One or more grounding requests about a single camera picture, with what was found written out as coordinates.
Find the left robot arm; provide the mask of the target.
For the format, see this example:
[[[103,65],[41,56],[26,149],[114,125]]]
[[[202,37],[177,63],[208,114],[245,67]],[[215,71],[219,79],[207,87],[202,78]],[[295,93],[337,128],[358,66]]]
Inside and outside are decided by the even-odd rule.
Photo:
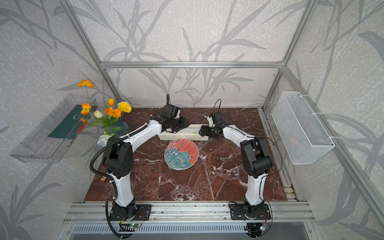
[[[121,137],[109,138],[106,146],[95,154],[90,170],[111,181],[115,193],[113,206],[117,210],[128,215],[135,207],[130,179],[135,150],[160,133],[176,134],[189,125],[181,116],[180,108],[167,103],[140,128]]]

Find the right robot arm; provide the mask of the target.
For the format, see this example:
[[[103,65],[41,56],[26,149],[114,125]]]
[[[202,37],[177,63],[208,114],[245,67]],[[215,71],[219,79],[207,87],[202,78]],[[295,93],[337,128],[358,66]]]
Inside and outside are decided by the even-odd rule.
[[[199,135],[214,139],[225,138],[241,149],[243,168],[248,174],[248,188],[244,206],[261,208],[264,204],[266,178],[273,166],[266,138],[255,137],[240,130],[236,125],[226,122],[222,113],[216,112],[207,117]]]

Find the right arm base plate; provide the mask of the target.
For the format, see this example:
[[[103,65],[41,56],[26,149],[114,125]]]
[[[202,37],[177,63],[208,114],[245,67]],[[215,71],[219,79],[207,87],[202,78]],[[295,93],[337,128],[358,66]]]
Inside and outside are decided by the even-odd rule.
[[[228,207],[231,220],[260,220],[266,222],[272,219],[271,210],[264,202],[256,206],[229,202]]]

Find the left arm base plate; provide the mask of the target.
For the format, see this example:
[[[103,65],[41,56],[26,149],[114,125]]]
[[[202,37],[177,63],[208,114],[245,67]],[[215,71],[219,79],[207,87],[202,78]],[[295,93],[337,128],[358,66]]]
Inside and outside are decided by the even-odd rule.
[[[109,214],[111,221],[148,221],[151,214],[152,205],[135,205],[122,208],[113,205]]]

